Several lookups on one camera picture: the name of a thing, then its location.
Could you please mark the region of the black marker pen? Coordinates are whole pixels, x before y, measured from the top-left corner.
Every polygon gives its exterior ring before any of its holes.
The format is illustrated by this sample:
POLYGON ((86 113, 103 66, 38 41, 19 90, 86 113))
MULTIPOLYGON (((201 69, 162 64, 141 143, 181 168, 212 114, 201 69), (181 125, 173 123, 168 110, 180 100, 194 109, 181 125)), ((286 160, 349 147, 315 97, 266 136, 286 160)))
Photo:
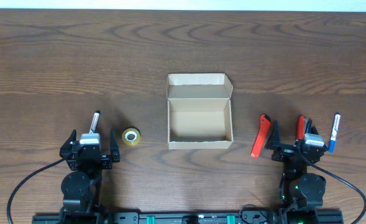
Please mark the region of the black marker pen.
POLYGON ((100 115, 101 115, 100 110, 97 110, 97 111, 94 112, 93 119, 92 119, 92 122, 91 122, 91 126, 90 126, 90 129, 89 129, 90 134, 93 134, 93 133, 96 132, 100 115))

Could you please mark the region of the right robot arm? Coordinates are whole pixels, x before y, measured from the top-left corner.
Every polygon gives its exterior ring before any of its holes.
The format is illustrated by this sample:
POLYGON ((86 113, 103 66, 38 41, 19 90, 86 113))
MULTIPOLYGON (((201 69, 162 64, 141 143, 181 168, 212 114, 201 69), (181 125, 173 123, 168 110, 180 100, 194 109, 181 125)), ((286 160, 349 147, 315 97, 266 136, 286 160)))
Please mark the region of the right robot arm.
POLYGON ((326 180, 308 172, 309 163, 317 163, 327 147, 314 127, 305 128, 302 139, 283 144, 278 121, 265 149, 273 151, 272 160, 283 163, 279 195, 283 205, 268 215, 270 223, 317 223, 316 209, 323 205, 326 180))

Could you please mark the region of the red utility knife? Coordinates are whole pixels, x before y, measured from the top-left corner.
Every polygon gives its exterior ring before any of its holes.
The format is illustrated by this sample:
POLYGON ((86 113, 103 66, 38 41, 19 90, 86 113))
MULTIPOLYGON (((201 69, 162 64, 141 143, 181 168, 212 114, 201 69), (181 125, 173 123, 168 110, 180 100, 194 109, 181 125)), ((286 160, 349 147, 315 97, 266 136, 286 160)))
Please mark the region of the red utility knife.
POLYGON ((259 131, 257 133, 257 137, 252 146, 251 156, 253 158, 258 158, 265 142, 265 138, 267 137, 268 130, 271 126, 271 119, 267 114, 262 114, 260 116, 260 126, 259 131))

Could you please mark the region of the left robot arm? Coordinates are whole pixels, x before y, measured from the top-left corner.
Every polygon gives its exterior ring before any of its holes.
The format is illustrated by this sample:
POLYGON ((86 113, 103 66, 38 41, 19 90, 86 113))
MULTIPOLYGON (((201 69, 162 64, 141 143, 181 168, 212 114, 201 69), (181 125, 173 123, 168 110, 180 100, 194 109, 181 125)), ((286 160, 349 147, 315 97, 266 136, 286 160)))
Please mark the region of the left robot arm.
POLYGON ((60 148, 60 157, 66 160, 71 173, 62 181, 63 208, 59 223, 113 223, 113 214, 100 203, 102 171, 112 169, 120 161, 114 131, 110 131, 110 154, 101 152, 98 133, 83 134, 76 139, 76 131, 60 148))

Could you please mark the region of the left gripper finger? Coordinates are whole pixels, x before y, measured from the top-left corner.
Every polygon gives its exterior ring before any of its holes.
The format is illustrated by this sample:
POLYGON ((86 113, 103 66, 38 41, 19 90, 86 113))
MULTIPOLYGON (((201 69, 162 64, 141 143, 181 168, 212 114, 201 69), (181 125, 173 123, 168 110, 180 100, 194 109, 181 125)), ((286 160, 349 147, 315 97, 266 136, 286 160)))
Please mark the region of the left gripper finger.
POLYGON ((62 149, 69 149, 71 145, 76 141, 76 130, 74 129, 65 143, 62 145, 62 149))
POLYGON ((114 130, 110 130, 110 143, 109 143, 109 150, 112 156, 119 155, 119 147, 117 145, 117 141, 115 138, 114 130))

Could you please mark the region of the blue marker pen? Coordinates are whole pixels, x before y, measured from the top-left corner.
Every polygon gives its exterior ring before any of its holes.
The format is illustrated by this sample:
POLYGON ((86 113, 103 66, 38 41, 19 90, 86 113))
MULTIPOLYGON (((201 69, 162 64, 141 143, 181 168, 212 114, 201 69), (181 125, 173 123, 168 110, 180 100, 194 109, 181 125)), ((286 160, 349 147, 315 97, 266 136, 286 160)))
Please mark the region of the blue marker pen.
POLYGON ((336 113, 334 115, 334 122, 333 122, 333 125, 332 125, 331 137, 330 137, 329 145, 328 145, 328 151, 330 153, 333 153, 334 152, 334 148, 335 148, 335 145, 336 145, 336 140, 337 140, 337 134, 338 134, 340 120, 341 120, 341 114, 340 113, 336 113))

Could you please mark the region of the yellow tape roll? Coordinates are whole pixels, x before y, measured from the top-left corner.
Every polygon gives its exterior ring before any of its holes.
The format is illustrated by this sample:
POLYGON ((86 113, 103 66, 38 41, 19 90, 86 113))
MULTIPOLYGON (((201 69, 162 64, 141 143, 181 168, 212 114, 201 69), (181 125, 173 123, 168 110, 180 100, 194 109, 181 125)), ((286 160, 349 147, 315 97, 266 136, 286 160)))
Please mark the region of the yellow tape roll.
POLYGON ((128 146, 136 146, 141 141, 141 135, 138 129, 127 128, 122 133, 122 140, 128 146))

